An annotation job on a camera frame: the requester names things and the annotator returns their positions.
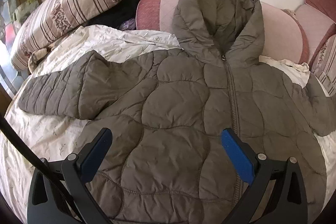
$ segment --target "black garment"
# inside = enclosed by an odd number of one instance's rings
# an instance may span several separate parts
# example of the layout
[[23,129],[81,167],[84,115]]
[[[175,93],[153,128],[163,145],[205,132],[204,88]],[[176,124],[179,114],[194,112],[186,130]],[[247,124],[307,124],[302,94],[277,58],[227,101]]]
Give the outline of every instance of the black garment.
[[121,0],[111,9],[85,22],[83,26],[101,24],[118,29],[123,22],[135,17],[139,2],[140,0]]

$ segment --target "striped cushion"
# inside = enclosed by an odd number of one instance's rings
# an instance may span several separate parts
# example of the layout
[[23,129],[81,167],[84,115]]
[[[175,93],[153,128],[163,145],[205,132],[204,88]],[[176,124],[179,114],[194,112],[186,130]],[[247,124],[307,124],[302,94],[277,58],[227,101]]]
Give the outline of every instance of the striped cushion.
[[336,93],[336,35],[322,46],[313,66],[312,73],[320,80],[330,96]]
[[12,66],[18,71],[26,69],[33,52],[47,47],[120,1],[45,0],[19,30],[11,51]]

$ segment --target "white floral sheet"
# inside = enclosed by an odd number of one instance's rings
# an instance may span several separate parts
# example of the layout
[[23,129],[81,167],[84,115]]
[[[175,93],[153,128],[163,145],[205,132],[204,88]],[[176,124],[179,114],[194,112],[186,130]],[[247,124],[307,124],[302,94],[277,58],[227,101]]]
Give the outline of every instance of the white floral sheet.
[[[6,119],[38,157],[45,157],[48,161],[63,160],[76,148],[76,140],[88,120],[23,112],[17,101],[27,82],[39,75],[65,69],[90,50],[96,50],[108,61],[124,62],[146,52],[175,47],[179,47],[177,39],[165,32],[122,32],[102,25],[79,27],[63,39],[22,85],[7,110]],[[266,63],[275,66],[270,60]],[[304,72],[293,71],[293,67],[288,71],[291,75],[297,73],[298,79],[305,78]],[[317,139],[327,167],[326,204],[336,188],[336,133]],[[33,172],[32,165],[0,134],[0,191],[23,223],[27,222],[27,200]]]

